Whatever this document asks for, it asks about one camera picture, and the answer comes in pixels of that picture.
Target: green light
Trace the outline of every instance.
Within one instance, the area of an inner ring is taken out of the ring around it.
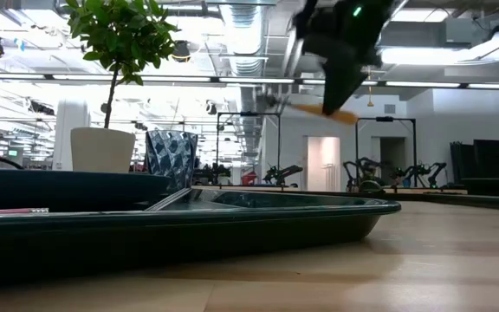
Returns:
[[[353,17],[358,16],[360,13],[361,13],[361,7],[355,8],[355,10],[353,11]]]

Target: workshop room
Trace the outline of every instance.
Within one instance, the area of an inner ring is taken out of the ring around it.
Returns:
[[[499,0],[0,0],[0,311],[499,312]]]

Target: wooden table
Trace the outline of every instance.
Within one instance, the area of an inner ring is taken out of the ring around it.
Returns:
[[[391,187],[383,187],[386,193],[393,194],[395,193],[394,189]],[[426,193],[440,193],[440,194],[462,194],[467,195],[467,190],[458,190],[458,189],[431,189],[431,188],[423,188],[423,187],[401,187],[397,191],[398,194],[426,194]]]
[[[499,312],[499,211],[403,203],[360,243],[22,287],[0,311]]]

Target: potted plant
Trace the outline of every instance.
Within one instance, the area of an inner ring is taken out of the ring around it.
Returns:
[[[114,90],[121,83],[143,86],[139,73],[155,68],[174,51],[171,33],[176,26],[165,21],[167,10],[155,0],[67,0],[71,36],[91,49],[84,60],[99,61],[113,73],[105,108],[105,126],[76,128],[71,132],[73,168],[92,172],[128,172],[135,136],[109,129]]]

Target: orange stick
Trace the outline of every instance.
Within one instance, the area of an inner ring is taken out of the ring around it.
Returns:
[[[300,110],[302,112],[314,114],[317,116],[328,118],[330,120],[335,120],[341,123],[345,123],[347,125],[355,125],[358,119],[358,116],[356,114],[348,111],[337,111],[331,114],[330,116],[326,116],[322,113],[322,105],[297,104],[297,105],[290,105],[290,107]]]

